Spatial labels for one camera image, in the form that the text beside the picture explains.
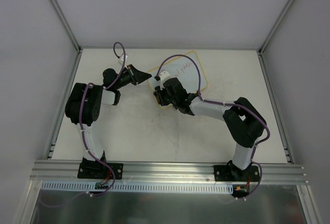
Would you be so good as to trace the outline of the yellow framed whiteboard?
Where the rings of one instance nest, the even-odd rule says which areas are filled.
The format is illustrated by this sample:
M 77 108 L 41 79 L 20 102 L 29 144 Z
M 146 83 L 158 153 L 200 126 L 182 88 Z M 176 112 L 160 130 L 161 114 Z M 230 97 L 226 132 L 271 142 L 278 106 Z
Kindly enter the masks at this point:
M 173 109 L 171 104 L 164 107 L 159 105 L 153 95 L 155 87 L 160 85 L 160 82 L 154 78 L 157 72 L 161 73 L 166 71 L 171 77 L 178 78 L 188 93 L 196 93 L 197 90 L 204 91 L 208 88 L 209 82 L 197 52 L 190 51 L 185 55 L 185 57 L 172 57 L 166 62 L 161 60 L 158 66 L 148 71 L 148 73 L 152 75 L 147 81 L 148 102 L 157 110 Z

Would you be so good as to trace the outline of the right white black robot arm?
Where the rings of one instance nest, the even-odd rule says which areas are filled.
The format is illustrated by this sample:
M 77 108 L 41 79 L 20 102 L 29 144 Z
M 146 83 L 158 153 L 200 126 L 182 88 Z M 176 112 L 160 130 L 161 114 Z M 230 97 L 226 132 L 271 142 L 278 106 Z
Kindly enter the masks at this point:
M 182 114 L 211 117 L 226 123 L 236 148 L 225 171 L 239 181 L 247 177 L 256 147 L 270 138 L 266 120 L 253 105 L 244 97 L 234 102 L 203 99 L 200 92 L 188 93 L 177 78 L 162 80 L 156 76 L 155 79 L 159 85 L 155 87 L 154 96 L 159 105 L 172 105 Z

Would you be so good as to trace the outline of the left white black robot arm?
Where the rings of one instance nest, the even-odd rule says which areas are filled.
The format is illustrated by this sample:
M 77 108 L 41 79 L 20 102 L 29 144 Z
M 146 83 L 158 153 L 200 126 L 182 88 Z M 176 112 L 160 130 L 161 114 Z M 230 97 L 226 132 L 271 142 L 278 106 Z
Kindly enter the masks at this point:
M 121 97 L 120 88 L 139 85 L 152 77 L 137 70 L 133 65 L 123 67 L 121 73 L 112 68 L 103 71 L 103 85 L 76 83 L 65 106 L 65 115 L 80 133 L 85 153 L 81 162 L 83 172 L 91 172 L 101 178 L 107 174 L 105 151 L 101 145 L 95 123 L 101 112 L 101 105 L 116 106 Z

